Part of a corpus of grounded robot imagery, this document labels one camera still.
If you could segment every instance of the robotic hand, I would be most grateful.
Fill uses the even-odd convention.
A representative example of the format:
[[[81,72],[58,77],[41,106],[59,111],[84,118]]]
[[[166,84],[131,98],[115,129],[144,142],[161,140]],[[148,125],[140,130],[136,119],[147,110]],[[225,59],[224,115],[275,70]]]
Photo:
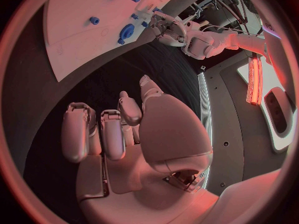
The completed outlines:
[[[151,19],[153,29],[159,42],[182,47],[182,51],[197,60],[203,60],[220,54],[225,48],[237,50],[243,48],[265,56],[270,64],[264,39],[253,35],[238,34],[225,30],[222,33],[199,31],[201,24],[190,21],[186,25],[173,17],[156,11]]]

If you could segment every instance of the white panel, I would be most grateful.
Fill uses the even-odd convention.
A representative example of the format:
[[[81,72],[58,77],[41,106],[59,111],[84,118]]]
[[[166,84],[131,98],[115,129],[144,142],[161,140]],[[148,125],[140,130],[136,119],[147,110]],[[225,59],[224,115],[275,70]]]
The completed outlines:
[[[297,123],[297,112],[296,110],[293,114],[293,125],[292,129],[290,130],[289,134],[284,137],[280,138],[271,123],[271,119],[268,113],[268,110],[265,105],[265,95],[274,87],[280,87],[283,91],[284,88],[282,87],[281,83],[279,82],[279,79],[277,78],[277,75],[273,69],[273,66],[269,65],[264,57],[261,57],[262,65],[263,65],[263,97],[262,97],[262,103],[261,103],[261,109],[264,113],[264,116],[267,120],[269,131],[271,133],[272,137],[272,144],[275,152],[283,151],[292,141],[295,135],[295,128]],[[238,69],[239,74],[244,79],[246,83],[248,83],[248,65],[242,66]]]
[[[144,30],[141,23],[149,23],[152,9],[161,8],[169,1],[49,0],[44,10],[44,37],[57,80],[61,81],[84,63],[121,46],[117,41],[127,24],[133,24],[135,31],[125,44],[136,41]],[[133,13],[139,19],[131,18]],[[91,24],[89,18],[92,16],[100,19],[99,24]]]

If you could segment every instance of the robotic arm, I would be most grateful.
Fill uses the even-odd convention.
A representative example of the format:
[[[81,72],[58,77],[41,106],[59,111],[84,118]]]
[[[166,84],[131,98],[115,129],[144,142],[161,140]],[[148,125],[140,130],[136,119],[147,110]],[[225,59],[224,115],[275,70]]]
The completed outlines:
[[[190,21],[183,25],[171,16],[156,11],[151,19],[151,28],[159,42],[182,47],[182,51],[197,60],[203,60],[220,54],[225,48],[237,50],[243,48],[265,56],[270,64],[264,39],[253,35],[238,34],[226,30],[222,33],[199,31],[201,24]]]

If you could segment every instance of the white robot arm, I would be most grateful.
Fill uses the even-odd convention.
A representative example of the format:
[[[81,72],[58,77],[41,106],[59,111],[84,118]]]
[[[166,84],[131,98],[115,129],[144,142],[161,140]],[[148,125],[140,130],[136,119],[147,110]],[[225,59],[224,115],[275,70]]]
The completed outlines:
[[[182,47],[182,51],[197,60],[203,60],[220,54],[225,48],[237,50],[243,48],[266,57],[270,63],[264,39],[254,35],[238,34],[226,30],[222,33],[199,31],[201,24],[189,22],[183,25],[171,16],[156,11],[151,19],[151,28],[159,42]]]

